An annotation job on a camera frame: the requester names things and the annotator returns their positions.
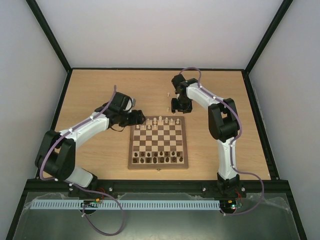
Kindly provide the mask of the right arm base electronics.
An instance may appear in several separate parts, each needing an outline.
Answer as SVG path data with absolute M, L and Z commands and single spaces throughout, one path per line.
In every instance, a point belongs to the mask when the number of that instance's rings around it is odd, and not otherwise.
M 219 201 L 220 212 L 223 215 L 232 215 L 244 206 L 244 199 L 247 194 L 243 191 L 235 191 L 231 199 L 223 199 Z

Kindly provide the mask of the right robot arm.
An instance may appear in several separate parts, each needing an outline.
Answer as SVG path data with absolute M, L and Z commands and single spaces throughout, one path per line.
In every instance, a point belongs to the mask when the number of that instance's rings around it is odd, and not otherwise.
M 236 168 L 236 138 L 242 131 L 236 109 L 231 98 L 222 98 L 203 87 L 195 78 L 186 80 L 180 73 L 171 80 L 176 94 L 171 99 L 171 112 L 190 113 L 192 102 L 198 103 L 208 113 L 208 130 L 217 141 L 219 168 L 217 190 L 223 197 L 231 195 L 240 185 Z

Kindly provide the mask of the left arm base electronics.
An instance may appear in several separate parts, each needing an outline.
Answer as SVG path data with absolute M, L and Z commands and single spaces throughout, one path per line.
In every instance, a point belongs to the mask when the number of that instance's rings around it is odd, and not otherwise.
M 84 200 L 80 205 L 81 209 L 79 210 L 81 213 L 84 212 L 86 215 L 91 215 L 96 211 L 98 205 L 102 204 L 105 196 L 101 194 L 100 197 L 95 197 L 95 199 Z

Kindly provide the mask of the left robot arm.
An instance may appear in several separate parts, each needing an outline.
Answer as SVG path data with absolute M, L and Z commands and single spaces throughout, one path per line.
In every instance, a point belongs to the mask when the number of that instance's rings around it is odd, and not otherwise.
M 137 126 L 145 122 L 141 110 L 134 109 L 135 99 L 114 91 L 108 102 L 77 123 L 61 131 L 49 130 L 44 134 L 35 166 L 42 181 L 66 182 L 86 191 L 94 191 L 97 176 L 76 166 L 76 151 L 95 135 L 112 129 Z

